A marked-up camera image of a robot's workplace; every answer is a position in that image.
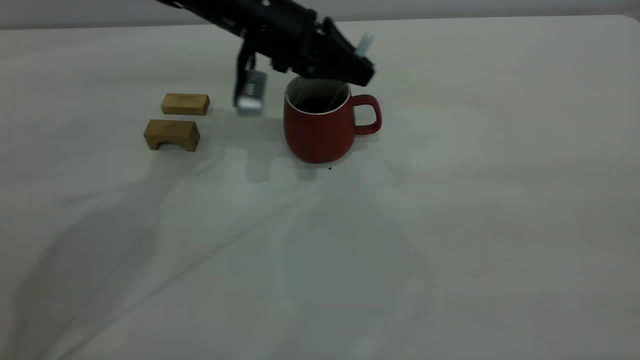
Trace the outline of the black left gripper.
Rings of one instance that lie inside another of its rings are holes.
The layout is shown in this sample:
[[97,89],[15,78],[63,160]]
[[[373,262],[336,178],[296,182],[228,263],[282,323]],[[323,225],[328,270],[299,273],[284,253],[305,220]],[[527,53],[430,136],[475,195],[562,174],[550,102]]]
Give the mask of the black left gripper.
[[246,0],[244,9],[244,69],[254,69],[256,54],[272,61],[272,68],[289,69],[311,79],[336,80],[366,87],[375,64],[366,57],[375,35],[366,32],[354,46],[333,19],[323,20],[324,35],[318,60],[311,54],[317,13],[293,0]]

